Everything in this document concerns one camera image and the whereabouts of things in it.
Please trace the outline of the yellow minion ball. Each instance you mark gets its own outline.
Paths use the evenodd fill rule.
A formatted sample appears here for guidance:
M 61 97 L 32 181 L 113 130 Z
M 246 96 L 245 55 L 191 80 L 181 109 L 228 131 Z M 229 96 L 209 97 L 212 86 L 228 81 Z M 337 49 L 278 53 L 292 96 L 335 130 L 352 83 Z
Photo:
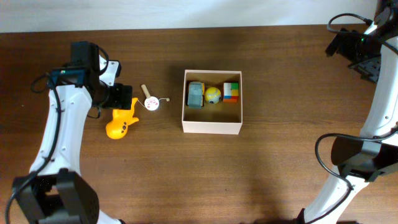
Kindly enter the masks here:
M 221 101 L 221 91 L 216 87 L 205 90 L 205 101 L 209 104 L 217 104 Z

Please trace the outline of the wooden pig rattle drum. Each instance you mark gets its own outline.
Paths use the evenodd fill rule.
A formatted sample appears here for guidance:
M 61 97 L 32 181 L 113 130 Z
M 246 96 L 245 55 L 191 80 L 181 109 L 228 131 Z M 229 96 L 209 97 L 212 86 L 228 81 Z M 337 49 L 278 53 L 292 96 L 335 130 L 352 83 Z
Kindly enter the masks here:
M 147 87 L 146 87 L 146 85 L 145 84 L 142 84 L 141 85 L 141 89 L 142 89 L 142 91 L 143 91 L 143 93 L 144 93 L 144 95 L 145 95 L 145 100 L 144 100 L 144 102 L 143 103 L 141 103 L 139 100 L 138 100 L 138 102 L 145 108 L 145 109 L 147 109 L 147 110 L 149 110 L 149 111 L 155 111 L 155 110 L 157 110 L 158 108 L 159 108 L 159 106 L 160 106 L 160 101 L 161 100 L 165 100 L 166 102 L 169 102 L 170 101 L 170 98 L 157 98 L 157 97 L 155 97 L 155 96 L 152 96 L 150 93 L 149 93 L 149 91 L 148 91 L 148 89 L 147 89 Z

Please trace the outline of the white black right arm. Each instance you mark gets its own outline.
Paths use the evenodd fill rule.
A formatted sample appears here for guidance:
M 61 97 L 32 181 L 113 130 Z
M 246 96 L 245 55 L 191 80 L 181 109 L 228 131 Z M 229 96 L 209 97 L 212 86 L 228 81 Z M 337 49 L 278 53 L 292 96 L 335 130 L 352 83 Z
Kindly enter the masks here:
M 350 69 L 376 84 L 373 103 L 359 136 L 324 134 L 315 143 L 335 140 L 331 149 L 332 168 L 319 159 L 329 177 L 317 198 L 300 211 L 295 223 L 337 223 L 354 197 L 377 177 L 397 171 L 397 1 L 378 1 L 373 19 L 357 16 L 368 28 L 333 29 L 335 38 L 327 56 L 340 54 Z

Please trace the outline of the orange rubber toy animal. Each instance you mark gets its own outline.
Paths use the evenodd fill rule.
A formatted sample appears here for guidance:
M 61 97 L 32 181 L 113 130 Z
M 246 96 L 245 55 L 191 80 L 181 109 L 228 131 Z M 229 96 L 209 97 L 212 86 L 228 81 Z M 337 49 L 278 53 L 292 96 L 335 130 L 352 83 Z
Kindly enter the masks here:
M 139 118 L 134 116 L 134 107 L 137 101 L 137 98 L 132 99 L 131 108 L 129 110 L 113 110 L 112 120 L 106 125 L 106 134 L 109 138 L 123 138 L 128 132 L 128 127 L 139 121 Z

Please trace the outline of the yellow grey toy truck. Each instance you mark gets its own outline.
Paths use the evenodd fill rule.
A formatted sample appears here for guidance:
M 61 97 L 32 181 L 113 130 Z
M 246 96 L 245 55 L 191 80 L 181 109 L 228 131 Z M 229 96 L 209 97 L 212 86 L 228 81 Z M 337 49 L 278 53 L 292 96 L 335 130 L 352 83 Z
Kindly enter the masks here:
M 192 109 L 201 109 L 203 107 L 203 96 L 205 84 L 202 82 L 190 82 L 188 85 L 187 105 Z

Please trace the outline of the colourful puzzle cube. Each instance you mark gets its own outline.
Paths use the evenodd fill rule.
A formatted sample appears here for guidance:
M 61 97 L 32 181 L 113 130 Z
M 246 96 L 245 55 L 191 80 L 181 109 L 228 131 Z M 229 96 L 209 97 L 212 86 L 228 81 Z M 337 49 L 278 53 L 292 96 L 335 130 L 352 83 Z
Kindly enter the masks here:
M 223 83 L 223 101 L 237 103 L 239 99 L 239 83 Z

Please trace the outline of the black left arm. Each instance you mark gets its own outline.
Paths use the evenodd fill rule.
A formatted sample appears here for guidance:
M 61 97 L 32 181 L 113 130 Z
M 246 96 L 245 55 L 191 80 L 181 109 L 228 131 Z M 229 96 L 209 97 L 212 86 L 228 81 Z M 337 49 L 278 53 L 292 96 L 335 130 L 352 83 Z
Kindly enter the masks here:
M 29 174 L 16 177 L 11 200 L 29 223 L 122 223 L 100 210 L 99 198 L 81 177 L 80 149 L 89 111 L 110 109 L 107 135 L 122 138 L 134 117 L 132 87 L 117 83 L 117 60 L 91 42 L 73 42 L 70 61 L 42 75 L 49 114 L 41 147 Z

